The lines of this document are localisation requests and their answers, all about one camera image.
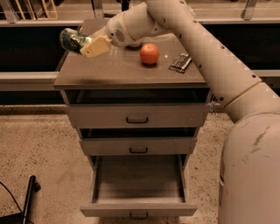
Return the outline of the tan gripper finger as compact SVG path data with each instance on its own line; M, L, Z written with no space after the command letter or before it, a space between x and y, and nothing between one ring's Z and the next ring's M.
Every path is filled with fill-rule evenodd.
M107 36L99 36L85 44L80 52L83 56L93 58L110 50L111 40Z

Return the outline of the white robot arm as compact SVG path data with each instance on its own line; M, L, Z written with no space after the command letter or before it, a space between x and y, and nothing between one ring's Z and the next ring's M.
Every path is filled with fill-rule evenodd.
M193 16L185 0L145 0L112 17L80 49L172 32L234 123L220 160L219 224L280 224L280 97Z

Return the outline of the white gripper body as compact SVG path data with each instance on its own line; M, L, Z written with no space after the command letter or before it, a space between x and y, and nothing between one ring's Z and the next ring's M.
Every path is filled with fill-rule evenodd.
M123 12L112 17L104 27L93 34L93 37L104 37L110 44L119 47L133 43L133 38L129 35L124 23Z

